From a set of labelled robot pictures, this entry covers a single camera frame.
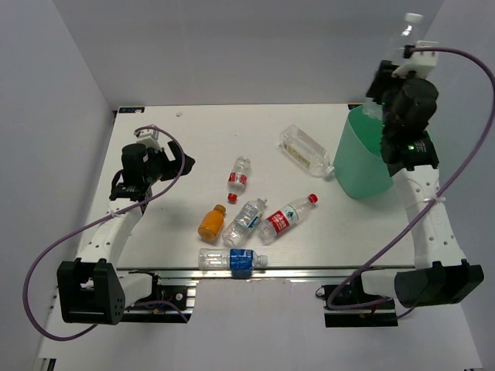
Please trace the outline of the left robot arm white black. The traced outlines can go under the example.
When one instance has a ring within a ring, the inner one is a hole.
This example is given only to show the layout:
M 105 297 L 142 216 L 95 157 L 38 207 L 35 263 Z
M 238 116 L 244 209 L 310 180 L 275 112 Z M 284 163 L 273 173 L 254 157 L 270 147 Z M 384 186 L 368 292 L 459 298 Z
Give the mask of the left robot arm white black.
M 111 183 L 106 220 L 72 261 L 57 269 L 62 318 L 68 323 L 116 325 L 125 309 L 141 302 L 146 308 L 162 303 L 163 289 L 150 272 L 121 275 L 117 262 L 152 199 L 157 182 L 175 182 L 195 161 L 175 142 L 169 159 L 155 139 L 139 140 L 121 150 L 121 169 Z

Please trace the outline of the clear bottle red white label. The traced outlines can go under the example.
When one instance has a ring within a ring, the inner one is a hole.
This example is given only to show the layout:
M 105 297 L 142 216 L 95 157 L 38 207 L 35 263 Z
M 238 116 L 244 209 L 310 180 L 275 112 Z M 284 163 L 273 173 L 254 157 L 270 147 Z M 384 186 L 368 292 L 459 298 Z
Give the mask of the clear bottle red white label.
M 302 222 L 318 202 L 316 194 L 295 199 L 265 218 L 258 227 L 258 235 L 264 245 L 272 243 L 283 233 Z

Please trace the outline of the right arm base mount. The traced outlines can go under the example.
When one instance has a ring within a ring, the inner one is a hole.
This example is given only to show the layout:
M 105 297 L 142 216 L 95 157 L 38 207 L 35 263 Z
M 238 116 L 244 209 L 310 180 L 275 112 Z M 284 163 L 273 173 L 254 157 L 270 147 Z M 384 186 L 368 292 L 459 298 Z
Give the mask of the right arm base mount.
M 327 299 L 337 284 L 319 287 L 316 298 L 323 301 L 324 322 L 327 328 L 384 328 L 397 327 L 398 319 L 393 301 L 365 308 L 333 310 L 327 305 Z M 379 297 L 368 295 L 357 284 L 348 284 L 333 300 L 334 305 L 357 305 L 375 301 Z

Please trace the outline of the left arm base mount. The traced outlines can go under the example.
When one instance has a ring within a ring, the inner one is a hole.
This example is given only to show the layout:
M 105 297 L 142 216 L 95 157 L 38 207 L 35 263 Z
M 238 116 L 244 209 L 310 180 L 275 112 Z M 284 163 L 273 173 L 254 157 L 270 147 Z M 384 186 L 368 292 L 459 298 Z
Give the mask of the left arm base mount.
M 198 281 L 191 278 L 163 277 L 158 272 L 131 271 L 127 276 L 149 276 L 151 292 L 129 305 L 121 322 L 187 323 L 193 313 Z

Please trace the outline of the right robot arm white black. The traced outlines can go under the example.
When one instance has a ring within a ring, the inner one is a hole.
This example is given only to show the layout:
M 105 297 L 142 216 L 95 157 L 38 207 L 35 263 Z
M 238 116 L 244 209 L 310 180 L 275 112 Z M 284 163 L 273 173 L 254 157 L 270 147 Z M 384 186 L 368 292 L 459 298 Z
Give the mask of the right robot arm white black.
M 437 194 L 439 160 L 426 128 L 439 93 L 416 71 L 399 75 L 396 68 L 381 61 L 367 97 L 382 108 L 381 157 L 414 225 L 415 268 L 363 272 L 349 289 L 350 301 L 358 308 L 369 307 L 377 296 L 396 298 L 405 308 L 458 304 L 484 274 L 468 263 Z

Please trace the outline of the clear bottle blue green label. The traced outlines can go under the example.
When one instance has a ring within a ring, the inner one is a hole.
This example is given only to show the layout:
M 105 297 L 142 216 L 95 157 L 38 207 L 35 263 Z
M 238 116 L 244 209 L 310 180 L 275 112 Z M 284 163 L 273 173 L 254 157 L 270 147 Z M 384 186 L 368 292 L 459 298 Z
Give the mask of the clear bottle blue green label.
M 266 203 L 267 199 L 263 198 L 248 201 L 243 205 L 222 234 L 222 240 L 227 247 L 238 248 L 247 242 L 261 221 Z

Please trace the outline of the small clear bottle red label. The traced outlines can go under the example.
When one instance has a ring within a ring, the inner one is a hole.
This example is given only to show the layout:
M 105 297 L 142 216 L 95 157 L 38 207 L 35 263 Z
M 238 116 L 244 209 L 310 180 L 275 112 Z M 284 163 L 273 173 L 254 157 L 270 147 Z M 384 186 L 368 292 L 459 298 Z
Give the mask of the small clear bottle red label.
M 250 172 L 251 160 L 242 156 L 237 158 L 227 181 L 229 203 L 235 204 L 238 197 L 244 193 Z

